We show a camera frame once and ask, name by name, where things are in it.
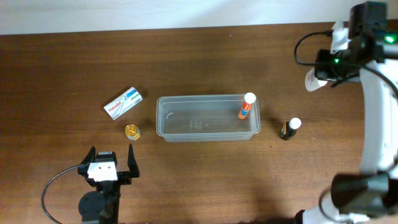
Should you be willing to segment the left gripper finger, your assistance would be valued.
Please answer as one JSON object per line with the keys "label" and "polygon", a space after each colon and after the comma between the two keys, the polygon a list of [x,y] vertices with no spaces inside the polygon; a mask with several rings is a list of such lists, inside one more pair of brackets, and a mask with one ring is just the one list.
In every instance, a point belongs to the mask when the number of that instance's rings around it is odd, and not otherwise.
{"label": "left gripper finger", "polygon": [[134,156],[132,144],[129,145],[129,149],[128,149],[127,166],[129,168],[129,173],[130,173],[131,178],[140,177],[140,171],[139,171],[139,168],[138,168],[135,156]]}
{"label": "left gripper finger", "polygon": [[96,149],[94,146],[92,146],[91,149],[89,150],[88,154],[85,156],[85,158],[82,160],[82,162],[80,164],[85,165],[85,164],[89,164],[89,163],[93,162],[95,159],[95,153],[96,153]]}

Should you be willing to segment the white Calamine lotion bottle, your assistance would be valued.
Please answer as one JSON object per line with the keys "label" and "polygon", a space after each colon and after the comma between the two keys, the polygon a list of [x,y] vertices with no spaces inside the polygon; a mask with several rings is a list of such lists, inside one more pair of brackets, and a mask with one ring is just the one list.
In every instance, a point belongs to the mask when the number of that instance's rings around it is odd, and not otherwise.
{"label": "white Calamine lotion bottle", "polygon": [[306,77],[305,77],[305,87],[308,92],[315,91],[323,86],[325,86],[328,82],[324,80],[319,80],[315,76],[315,69],[311,69]]}

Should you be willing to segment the dark bottle white cap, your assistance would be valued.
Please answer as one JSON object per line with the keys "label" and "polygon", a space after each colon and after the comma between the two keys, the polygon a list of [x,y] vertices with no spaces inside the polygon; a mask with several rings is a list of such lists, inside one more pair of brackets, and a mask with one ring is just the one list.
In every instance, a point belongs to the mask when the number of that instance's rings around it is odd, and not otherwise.
{"label": "dark bottle white cap", "polygon": [[280,137],[288,141],[292,137],[295,136],[299,127],[301,127],[301,120],[299,118],[292,118],[290,121],[287,121],[280,130]]}

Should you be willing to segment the orange tube white cap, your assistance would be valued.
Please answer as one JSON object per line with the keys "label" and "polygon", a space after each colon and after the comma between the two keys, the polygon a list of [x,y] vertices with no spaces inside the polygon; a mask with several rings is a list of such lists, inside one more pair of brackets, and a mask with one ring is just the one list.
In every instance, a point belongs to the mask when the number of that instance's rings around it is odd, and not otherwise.
{"label": "orange tube white cap", "polygon": [[252,105],[256,102],[256,99],[257,97],[254,93],[249,92],[244,95],[244,101],[238,114],[239,119],[247,118]]}

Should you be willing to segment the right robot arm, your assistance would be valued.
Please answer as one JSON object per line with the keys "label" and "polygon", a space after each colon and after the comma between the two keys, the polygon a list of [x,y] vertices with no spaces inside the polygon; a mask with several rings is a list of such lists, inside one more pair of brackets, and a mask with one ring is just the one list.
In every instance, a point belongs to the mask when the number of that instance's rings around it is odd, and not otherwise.
{"label": "right robot arm", "polygon": [[305,79],[308,91],[323,83],[361,84],[364,146],[358,174],[337,174],[318,205],[299,211],[295,223],[364,223],[397,214],[397,32],[387,25],[387,4],[366,1],[350,10],[349,24],[325,31]]}

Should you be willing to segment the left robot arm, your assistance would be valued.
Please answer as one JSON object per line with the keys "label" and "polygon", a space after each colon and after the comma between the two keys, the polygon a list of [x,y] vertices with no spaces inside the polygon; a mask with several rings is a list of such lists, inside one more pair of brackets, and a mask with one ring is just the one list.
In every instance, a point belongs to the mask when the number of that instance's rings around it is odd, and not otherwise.
{"label": "left robot arm", "polygon": [[116,224],[119,216],[121,186],[132,184],[140,171],[130,144],[127,155],[129,170],[117,170],[115,152],[96,152],[92,147],[78,167],[78,174],[95,190],[82,196],[78,211],[82,223]]}

